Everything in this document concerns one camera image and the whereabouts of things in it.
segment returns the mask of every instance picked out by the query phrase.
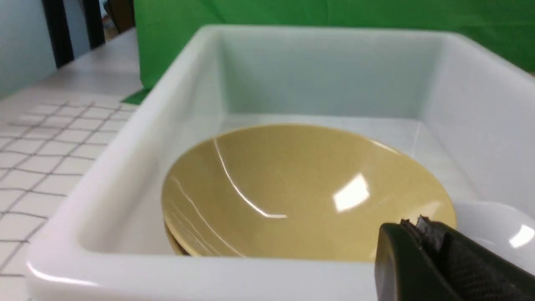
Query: sink basin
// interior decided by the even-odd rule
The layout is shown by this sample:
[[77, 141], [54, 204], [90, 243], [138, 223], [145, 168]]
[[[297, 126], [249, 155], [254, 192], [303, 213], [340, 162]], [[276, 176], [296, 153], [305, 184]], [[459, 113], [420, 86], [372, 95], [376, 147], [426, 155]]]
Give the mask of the sink basin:
[[[493, 202], [533, 217], [534, 95], [529, 74], [456, 34], [206, 27], [29, 246], [31, 297], [375, 300], [369, 262], [176, 256], [163, 231], [166, 173], [227, 131], [321, 125], [412, 157], [458, 216], [457, 203]], [[458, 217], [461, 231], [463, 224]]]
[[535, 275], [535, 220], [494, 202], [456, 203], [458, 230], [526, 272]]

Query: bowl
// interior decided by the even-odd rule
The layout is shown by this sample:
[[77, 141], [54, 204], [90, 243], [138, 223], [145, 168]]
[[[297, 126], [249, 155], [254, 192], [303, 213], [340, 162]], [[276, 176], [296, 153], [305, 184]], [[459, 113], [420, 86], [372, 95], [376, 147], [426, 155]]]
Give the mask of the bowl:
[[169, 244], [171, 245], [171, 248], [173, 248], [173, 251], [177, 255], [187, 255], [187, 253], [183, 250], [183, 248], [178, 244], [177, 240], [174, 239], [173, 235], [169, 231], [169, 227], [167, 225], [164, 225], [165, 228], [165, 235], [167, 236], [167, 239], [169, 240]]
[[350, 132], [300, 124], [206, 140], [171, 167], [164, 220], [193, 256], [373, 261], [379, 226], [425, 215], [456, 226], [439, 181]]

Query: white tile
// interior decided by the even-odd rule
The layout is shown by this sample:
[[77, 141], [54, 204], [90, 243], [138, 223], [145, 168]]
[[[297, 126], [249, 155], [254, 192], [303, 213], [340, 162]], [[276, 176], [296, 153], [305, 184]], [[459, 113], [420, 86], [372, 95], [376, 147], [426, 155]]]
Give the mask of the white tile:
[[36, 239], [39, 238], [39, 236], [41, 235], [41, 233], [43, 232], [43, 228], [45, 227], [40, 227], [37, 232], [35, 232], [30, 238], [28, 238], [28, 242], [30, 244], [34, 243]]
[[17, 118], [17, 124], [23, 125], [37, 125], [45, 119], [45, 116], [37, 115], [22, 115]]
[[97, 158], [104, 150], [105, 146], [100, 145], [82, 145], [77, 150], [75, 150], [72, 155], [88, 158]]
[[121, 107], [121, 104], [102, 102], [102, 103], [95, 103], [94, 106], [99, 107], [99, 108], [104, 108], [104, 109], [117, 110], [119, 109], [119, 107]]
[[71, 108], [71, 107], [65, 107], [61, 109], [59, 112], [56, 113], [56, 115], [64, 115], [64, 116], [78, 116], [80, 115], [86, 107], [79, 107], [79, 108]]
[[19, 244], [17, 242], [0, 242], [0, 262], [4, 262]]
[[0, 148], [13, 141], [13, 138], [0, 138]]
[[7, 146], [5, 149], [7, 151], [23, 152], [26, 154], [31, 154], [41, 147], [45, 141], [34, 141], [34, 140], [18, 140]]
[[80, 181], [80, 176], [48, 176], [35, 190], [49, 193], [69, 194]]
[[26, 279], [23, 277], [3, 277], [0, 280], [0, 301], [28, 301]]
[[125, 126], [124, 121], [106, 121], [106, 123], [101, 127], [101, 130], [105, 131], [119, 131], [123, 126]]
[[85, 131], [65, 130], [56, 137], [56, 140], [82, 142], [89, 134], [90, 132]]
[[123, 103], [122, 106], [121, 106], [121, 110], [122, 111], [134, 112], [135, 110], [137, 110], [138, 107], [139, 106], [135, 106], [133, 104]]
[[29, 131], [24, 137], [25, 138], [39, 138], [39, 139], [50, 139], [54, 135], [57, 135], [61, 130], [60, 129], [44, 129], [42, 127], [37, 127]]
[[28, 129], [29, 126], [0, 125], [0, 136], [19, 137]]
[[20, 170], [12, 170], [0, 182], [0, 187], [30, 189], [30, 187], [39, 182], [43, 177], [44, 175], [33, 174], [31, 172]]
[[113, 140], [114, 137], [115, 133], [94, 133], [86, 142], [108, 144]]
[[61, 165], [54, 172], [55, 174], [85, 174], [86, 171], [93, 165], [92, 160], [66, 158]]
[[0, 153], [0, 168], [13, 167], [26, 157], [27, 155], [23, 154]]
[[56, 195], [30, 192], [24, 195], [11, 210], [52, 217], [64, 199]]
[[61, 157], [35, 156], [21, 164], [19, 168], [31, 171], [50, 172], [52, 168], [54, 168], [61, 159]]
[[44, 123], [43, 126], [52, 126], [52, 127], [66, 127], [69, 123], [72, 122], [73, 117], [49, 117]]
[[87, 112], [84, 113], [84, 117], [88, 118], [100, 118], [100, 119], [106, 119], [108, 118], [112, 113], [113, 109], [99, 109], [99, 108], [90, 108], [87, 110]]
[[0, 221], [0, 239], [26, 239], [44, 219], [21, 214], [6, 214]]
[[73, 124], [71, 124], [71, 129], [84, 129], [84, 130], [95, 130], [102, 121], [92, 120], [92, 119], [77, 119]]
[[41, 155], [66, 155], [76, 147], [76, 144], [67, 144], [50, 141], [40, 151]]
[[26, 273], [26, 254], [28, 253], [28, 247], [28, 243], [22, 245], [2, 270], [3, 274], [24, 275]]
[[133, 112], [117, 112], [111, 119], [129, 119]]
[[0, 211], [7, 208], [21, 195], [24, 191], [18, 190], [0, 190]]
[[39, 106], [34, 106], [30, 112], [39, 113], [39, 114], [51, 114], [56, 112], [59, 109], [58, 106], [50, 106], [47, 104], [41, 104]]

